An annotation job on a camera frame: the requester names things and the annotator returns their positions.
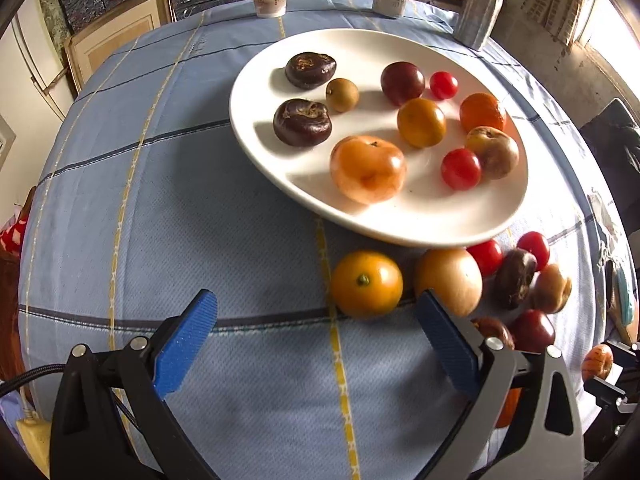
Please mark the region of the dark red plum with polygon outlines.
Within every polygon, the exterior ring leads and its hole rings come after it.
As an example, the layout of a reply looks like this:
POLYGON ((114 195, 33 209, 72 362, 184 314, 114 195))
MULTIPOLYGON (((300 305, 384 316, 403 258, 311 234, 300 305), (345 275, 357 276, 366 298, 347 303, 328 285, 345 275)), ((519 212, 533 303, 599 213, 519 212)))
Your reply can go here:
POLYGON ((420 68, 409 62, 387 65, 381 74, 381 88, 386 98, 397 107, 420 98, 425 90, 425 77, 420 68))
POLYGON ((555 342, 555 328, 539 310, 523 311, 509 324, 516 350, 541 353, 555 342))

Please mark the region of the tan round pear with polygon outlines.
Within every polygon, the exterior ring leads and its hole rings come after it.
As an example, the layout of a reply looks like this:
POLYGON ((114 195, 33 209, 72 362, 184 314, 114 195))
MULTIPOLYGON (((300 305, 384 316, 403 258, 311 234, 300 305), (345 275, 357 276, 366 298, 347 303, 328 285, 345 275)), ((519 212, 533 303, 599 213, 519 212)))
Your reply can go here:
POLYGON ((465 249, 430 249, 414 267, 413 290, 417 297, 431 290, 452 314, 466 318, 480 303, 483 278, 465 249))

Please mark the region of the small tan mottled fruit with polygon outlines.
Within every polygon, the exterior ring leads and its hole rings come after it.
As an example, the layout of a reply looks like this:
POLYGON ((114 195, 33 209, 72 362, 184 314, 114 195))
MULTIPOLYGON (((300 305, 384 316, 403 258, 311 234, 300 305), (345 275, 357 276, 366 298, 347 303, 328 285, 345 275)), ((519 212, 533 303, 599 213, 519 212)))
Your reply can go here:
POLYGON ((573 284, 556 263, 549 263, 539 273, 532 290, 532 306, 545 314, 560 312, 566 305, 573 284))

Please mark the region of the yellow orange with green stem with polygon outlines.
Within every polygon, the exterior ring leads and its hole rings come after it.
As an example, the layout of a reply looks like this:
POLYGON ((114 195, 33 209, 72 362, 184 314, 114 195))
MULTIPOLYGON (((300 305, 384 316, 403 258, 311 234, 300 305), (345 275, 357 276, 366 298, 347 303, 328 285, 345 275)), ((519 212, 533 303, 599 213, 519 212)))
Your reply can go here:
POLYGON ((358 250, 337 263, 330 293, 334 304, 351 318, 378 318, 400 303, 404 279, 394 260, 380 252, 358 250))

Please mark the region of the dark brown chestnut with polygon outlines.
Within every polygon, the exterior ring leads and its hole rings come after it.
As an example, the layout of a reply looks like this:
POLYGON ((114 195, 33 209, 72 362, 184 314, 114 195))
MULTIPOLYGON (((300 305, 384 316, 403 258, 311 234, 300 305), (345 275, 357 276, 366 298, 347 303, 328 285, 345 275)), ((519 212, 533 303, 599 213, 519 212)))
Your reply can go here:
POLYGON ((484 316, 484 318, 473 318, 472 324, 483 335, 484 338, 495 337, 502 341, 502 343, 511 350, 515 349, 514 340, 510 333, 510 330, 498 320, 498 318, 492 318, 491 316, 484 316))

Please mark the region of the bright orange mandarin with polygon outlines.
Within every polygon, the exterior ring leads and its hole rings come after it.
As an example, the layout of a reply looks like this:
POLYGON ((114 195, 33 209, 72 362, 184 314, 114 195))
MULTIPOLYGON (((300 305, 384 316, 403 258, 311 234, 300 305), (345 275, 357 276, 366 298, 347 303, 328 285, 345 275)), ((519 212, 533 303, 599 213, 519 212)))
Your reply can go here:
POLYGON ((593 347, 582 360, 582 380, 595 377, 608 378, 614 364, 614 356, 607 344, 598 344, 593 347))

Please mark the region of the red tomato beside pear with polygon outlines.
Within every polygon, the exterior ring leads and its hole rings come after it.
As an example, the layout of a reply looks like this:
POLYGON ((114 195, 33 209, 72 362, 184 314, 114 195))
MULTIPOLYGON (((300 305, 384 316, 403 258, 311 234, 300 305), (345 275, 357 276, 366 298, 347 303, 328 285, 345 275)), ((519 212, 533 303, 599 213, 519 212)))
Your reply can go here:
POLYGON ((502 248, 496 240, 486 240, 466 248, 466 251, 475 260, 483 278, 493 276, 503 263, 502 248))

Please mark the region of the red tomato far right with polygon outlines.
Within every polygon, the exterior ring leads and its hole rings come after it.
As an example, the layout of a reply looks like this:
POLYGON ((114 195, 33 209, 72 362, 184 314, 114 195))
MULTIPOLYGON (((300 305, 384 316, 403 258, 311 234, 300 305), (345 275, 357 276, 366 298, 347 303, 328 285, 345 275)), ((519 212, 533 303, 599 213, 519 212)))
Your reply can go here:
POLYGON ((537 231, 529 231, 523 234, 516 247, 529 252, 536 258, 537 271, 541 271, 549 262, 550 247, 548 240, 537 231))

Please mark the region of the large white oval plate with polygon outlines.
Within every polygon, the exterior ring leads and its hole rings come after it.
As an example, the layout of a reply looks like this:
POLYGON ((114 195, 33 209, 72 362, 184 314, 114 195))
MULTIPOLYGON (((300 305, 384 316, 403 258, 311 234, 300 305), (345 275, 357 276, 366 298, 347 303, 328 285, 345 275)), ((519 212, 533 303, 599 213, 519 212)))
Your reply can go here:
POLYGON ((471 67, 416 41, 367 29, 319 29, 282 39, 251 58, 235 78, 229 115, 235 136, 255 167, 282 192, 321 217, 401 246, 469 246, 510 226, 528 188, 525 154, 507 177, 480 182, 469 191, 452 190, 440 176, 444 156, 464 143, 461 102, 486 89, 471 67), (305 51, 332 56, 337 62, 335 75, 357 85, 360 101, 354 110, 332 116, 328 140, 312 148, 293 148, 273 132, 272 118, 278 106, 294 98, 324 99, 323 88, 299 90, 285 77, 286 62, 305 51), (439 105, 446 118, 445 139, 432 148, 413 148, 397 131, 396 107, 380 85, 382 70, 396 61, 416 64, 425 75, 448 70, 458 78, 459 93, 439 105), (360 205, 332 182, 332 148, 346 136, 357 134, 392 142, 405 154, 407 181, 386 202, 360 205))

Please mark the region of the red cherry tomato front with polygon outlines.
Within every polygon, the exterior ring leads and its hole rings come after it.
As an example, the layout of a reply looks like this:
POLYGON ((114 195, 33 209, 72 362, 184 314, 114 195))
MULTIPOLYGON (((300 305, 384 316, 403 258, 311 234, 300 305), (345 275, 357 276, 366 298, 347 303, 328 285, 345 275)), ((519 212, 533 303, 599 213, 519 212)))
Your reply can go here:
POLYGON ((475 188, 482 178, 482 167, 477 156, 466 148, 450 151, 440 165, 442 180, 456 191, 475 188))

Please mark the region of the brownish mottled apple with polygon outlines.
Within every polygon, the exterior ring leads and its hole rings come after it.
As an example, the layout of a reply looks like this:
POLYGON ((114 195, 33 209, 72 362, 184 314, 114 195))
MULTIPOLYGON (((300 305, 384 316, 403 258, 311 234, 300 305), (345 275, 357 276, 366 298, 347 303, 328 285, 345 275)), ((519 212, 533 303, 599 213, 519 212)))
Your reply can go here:
POLYGON ((520 161, 518 144, 503 131, 492 127, 472 129, 466 135, 465 148, 475 154, 483 176, 489 180, 505 178, 520 161))

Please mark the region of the dark water chestnut front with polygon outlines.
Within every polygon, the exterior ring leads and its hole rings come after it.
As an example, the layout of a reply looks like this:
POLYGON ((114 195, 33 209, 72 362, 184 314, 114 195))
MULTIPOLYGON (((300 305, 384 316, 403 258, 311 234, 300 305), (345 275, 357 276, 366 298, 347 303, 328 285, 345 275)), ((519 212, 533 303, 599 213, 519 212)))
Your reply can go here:
POLYGON ((324 142, 333 126, 328 108, 321 102, 304 99, 284 101, 273 115, 276 136, 294 148, 310 148, 324 142))

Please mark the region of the small red cherry tomato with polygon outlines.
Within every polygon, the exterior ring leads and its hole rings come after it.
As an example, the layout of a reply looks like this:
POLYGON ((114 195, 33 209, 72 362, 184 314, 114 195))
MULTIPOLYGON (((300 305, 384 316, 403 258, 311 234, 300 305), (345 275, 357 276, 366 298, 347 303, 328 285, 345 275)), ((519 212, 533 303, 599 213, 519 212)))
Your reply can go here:
POLYGON ((457 95, 459 83, 453 74, 440 70, 431 76, 430 90, 436 100, 449 100, 457 95))

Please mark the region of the dark water chestnut back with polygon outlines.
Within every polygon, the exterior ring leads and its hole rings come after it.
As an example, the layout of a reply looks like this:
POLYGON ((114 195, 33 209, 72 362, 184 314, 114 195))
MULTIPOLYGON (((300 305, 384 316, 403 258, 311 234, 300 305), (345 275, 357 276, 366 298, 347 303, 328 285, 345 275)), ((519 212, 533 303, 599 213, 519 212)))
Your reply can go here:
POLYGON ((337 62, 327 54, 302 52, 292 56, 285 65, 286 78, 296 88, 311 90, 330 81, 337 62))

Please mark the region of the grey ribbed ceramic vase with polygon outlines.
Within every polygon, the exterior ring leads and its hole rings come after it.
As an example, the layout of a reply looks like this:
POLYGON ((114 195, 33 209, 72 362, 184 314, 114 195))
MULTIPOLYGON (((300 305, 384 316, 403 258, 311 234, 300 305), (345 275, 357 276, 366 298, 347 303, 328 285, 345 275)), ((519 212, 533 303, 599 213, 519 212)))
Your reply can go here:
POLYGON ((454 39, 475 51, 482 50, 495 27, 503 0, 463 0, 454 39))

